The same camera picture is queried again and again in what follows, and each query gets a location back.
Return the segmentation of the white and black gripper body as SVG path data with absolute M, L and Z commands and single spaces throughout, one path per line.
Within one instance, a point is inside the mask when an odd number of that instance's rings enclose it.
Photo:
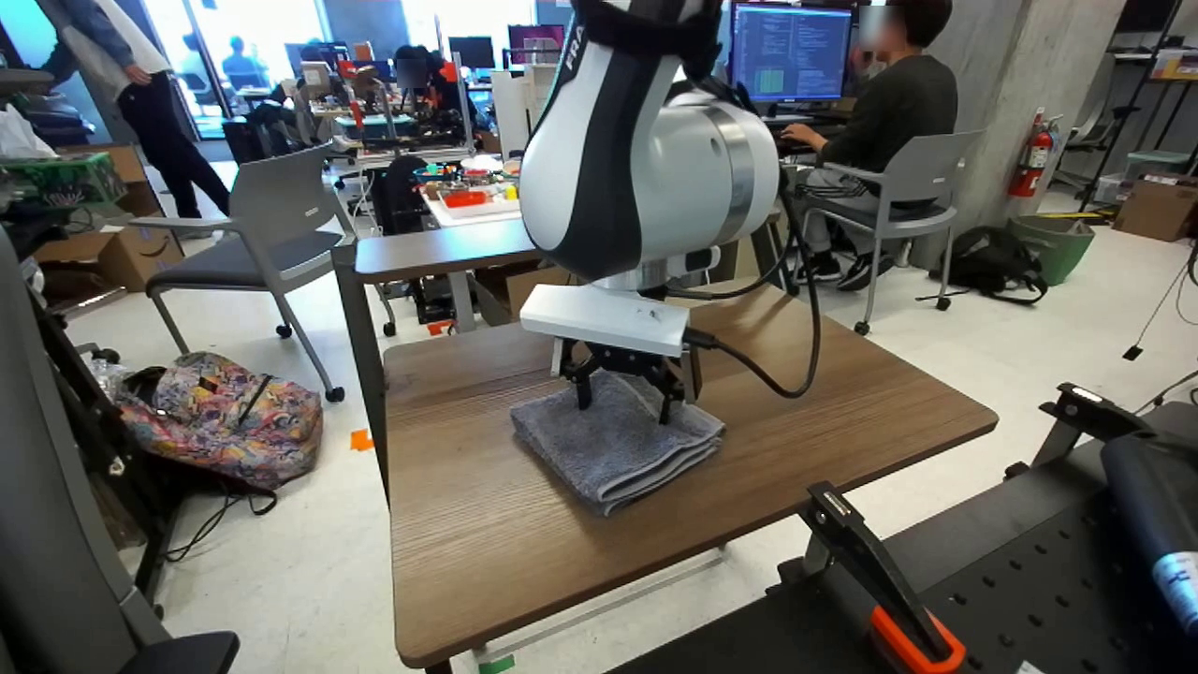
M 664 362 L 679 369 L 689 309 L 598 284 L 536 284 L 520 327 L 553 338 L 553 373 L 570 377 L 570 362 L 592 362 L 651 380 Z

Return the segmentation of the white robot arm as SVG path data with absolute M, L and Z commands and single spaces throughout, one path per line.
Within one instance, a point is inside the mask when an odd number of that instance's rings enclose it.
M 553 84 L 520 158 L 530 242 L 576 284 L 536 284 L 520 327 L 562 345 L 576 404 L 592 373 L 686 395 L 689 309 L 649 300 L 689 255 L 757 232 L 778 199 L 768 124 L 717 93 L 683 93 L 719 57 L 722 0 L 572 0 Z

